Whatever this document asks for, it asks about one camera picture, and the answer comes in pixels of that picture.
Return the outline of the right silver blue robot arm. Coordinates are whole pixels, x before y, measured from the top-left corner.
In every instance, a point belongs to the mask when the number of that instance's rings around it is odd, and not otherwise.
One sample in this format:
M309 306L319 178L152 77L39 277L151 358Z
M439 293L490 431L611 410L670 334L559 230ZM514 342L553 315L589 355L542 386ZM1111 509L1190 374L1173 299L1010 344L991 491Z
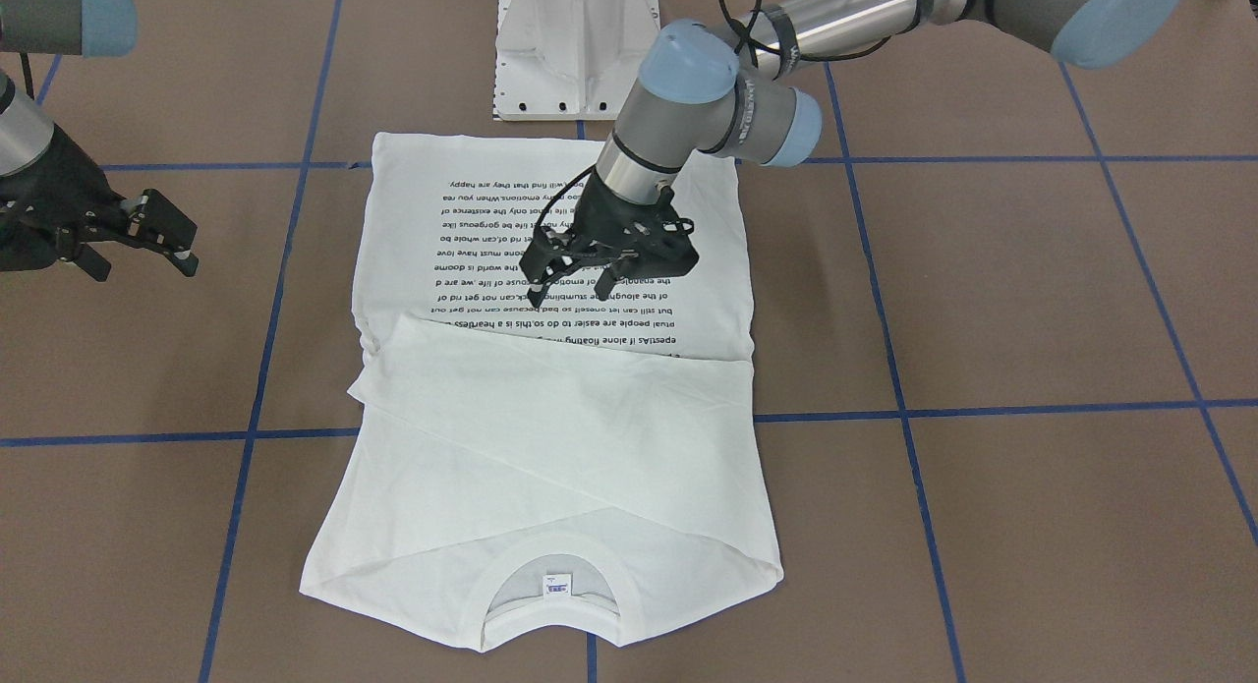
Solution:
M1 0L3 50L125 57L138 42L135 0ZM162 192L117 194L99 165L34 99L34 84L3 78L1 269L72 263L106 280L99 243L153 252L182 275L198 272L198 223Z

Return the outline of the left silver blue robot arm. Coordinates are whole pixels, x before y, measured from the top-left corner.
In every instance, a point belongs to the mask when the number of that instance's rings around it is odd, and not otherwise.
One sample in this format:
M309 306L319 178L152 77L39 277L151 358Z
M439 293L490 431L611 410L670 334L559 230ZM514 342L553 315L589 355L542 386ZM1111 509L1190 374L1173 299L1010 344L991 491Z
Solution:
M769 167L804 162L821 137L821 106L784 86L795 70L860 59L894 35L984 21L1083 69L1113 65L1159 30L1180 0L756 1L725 24L672 21L647 52L598 164L577 174L566 229L535 221L520 267L530 304L576 270L600 270L595 297L621 280L688 274L693 223L673 208L693 153Z

